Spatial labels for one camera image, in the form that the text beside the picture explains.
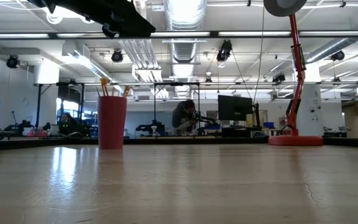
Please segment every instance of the air duct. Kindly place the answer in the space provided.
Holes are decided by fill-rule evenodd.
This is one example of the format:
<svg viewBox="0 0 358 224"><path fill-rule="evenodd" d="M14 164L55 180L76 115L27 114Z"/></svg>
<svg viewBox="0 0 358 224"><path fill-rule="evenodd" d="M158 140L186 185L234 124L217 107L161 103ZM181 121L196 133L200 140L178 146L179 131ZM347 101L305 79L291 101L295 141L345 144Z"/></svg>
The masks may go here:
<svg viewBox="0 0 358 224"><path fill-rule="evenodd" d="M356 43L357 41L358 41L358 37L334 39L328 42L327 44L324 44L322 47L315 50L314 52L310 53L306 57L306 62L314 63L321 59L327 58L332 54L335 54L336 52Z"/></svg>
<svg viewBox="0 0 358 224"><path fill-rule="evenodd" d="M204 23L206 0L164 0L165 19L170 31L200 30ZM170 44L173 75L187 81L193 74L197 43Z"/></svg>

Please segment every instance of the pillar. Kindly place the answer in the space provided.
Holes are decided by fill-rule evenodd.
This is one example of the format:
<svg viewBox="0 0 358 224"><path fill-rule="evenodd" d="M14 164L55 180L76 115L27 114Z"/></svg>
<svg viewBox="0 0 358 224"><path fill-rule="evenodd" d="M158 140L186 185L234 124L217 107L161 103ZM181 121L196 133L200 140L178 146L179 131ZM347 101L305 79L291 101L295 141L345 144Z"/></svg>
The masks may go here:
<svg viewBox="0 0 358 224"><path fill-rule="evenodd" d="M305 81L321 81L317 63L306 65ZM320 85L303 86L297 125L300 136L322 136L324 134Z"/></svg>

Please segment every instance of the blue object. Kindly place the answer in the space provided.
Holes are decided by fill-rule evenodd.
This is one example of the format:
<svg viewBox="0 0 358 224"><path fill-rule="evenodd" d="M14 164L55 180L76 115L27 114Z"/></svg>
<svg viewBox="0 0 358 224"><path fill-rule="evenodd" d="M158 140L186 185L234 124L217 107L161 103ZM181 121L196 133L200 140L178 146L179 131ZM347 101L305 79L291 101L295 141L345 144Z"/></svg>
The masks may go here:
<svg viewBox="0 0 358 224"><path fill-rule="evenodd" d="M274 128L274 122L264 122L265 128Z"/></svg>
<svg viewBox="0 0 358 224"><path fill-rule="evenodd" d="M219 130L221 129L221 125L217 124L217 125L210 125L208 123L205 123L204 125L204 130Z"/></svg>

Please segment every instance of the table surface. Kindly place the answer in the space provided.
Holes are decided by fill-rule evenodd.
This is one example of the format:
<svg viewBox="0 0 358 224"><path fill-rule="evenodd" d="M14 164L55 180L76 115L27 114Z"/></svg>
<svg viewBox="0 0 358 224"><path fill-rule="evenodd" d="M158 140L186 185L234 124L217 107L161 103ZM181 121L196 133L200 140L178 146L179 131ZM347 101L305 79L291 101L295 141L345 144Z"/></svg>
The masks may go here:
<svg viewBox="0 0 358 224"><path fill-rule="evenodd" d="M0 151L0 223L358 223L358 148Z"/></svg>

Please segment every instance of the desk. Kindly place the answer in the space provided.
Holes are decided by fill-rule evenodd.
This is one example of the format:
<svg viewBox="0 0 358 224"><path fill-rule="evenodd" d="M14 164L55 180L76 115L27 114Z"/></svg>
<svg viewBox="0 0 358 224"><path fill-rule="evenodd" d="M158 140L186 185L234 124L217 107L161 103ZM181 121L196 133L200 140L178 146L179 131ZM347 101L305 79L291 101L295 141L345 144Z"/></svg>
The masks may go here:
<svg viewBox="0 0 358 224"><path fill-rule="evenodd" d="M140 137L139 139L214 139L214 136L165 136L165 137Z"/></svg>

